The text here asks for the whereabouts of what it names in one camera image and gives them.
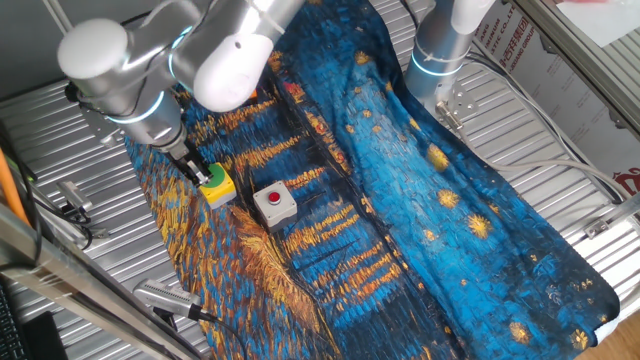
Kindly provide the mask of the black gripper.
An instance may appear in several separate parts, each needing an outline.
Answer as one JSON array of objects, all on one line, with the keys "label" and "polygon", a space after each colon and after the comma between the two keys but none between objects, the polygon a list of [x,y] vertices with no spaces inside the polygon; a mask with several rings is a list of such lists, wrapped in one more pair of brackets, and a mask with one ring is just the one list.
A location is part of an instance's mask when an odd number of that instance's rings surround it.
[{"label": "black gripper", "polygon": [[211,181],[213,175],[209,165],[193,144],[179,143],[169,150],[167,156],[196,187]]}]

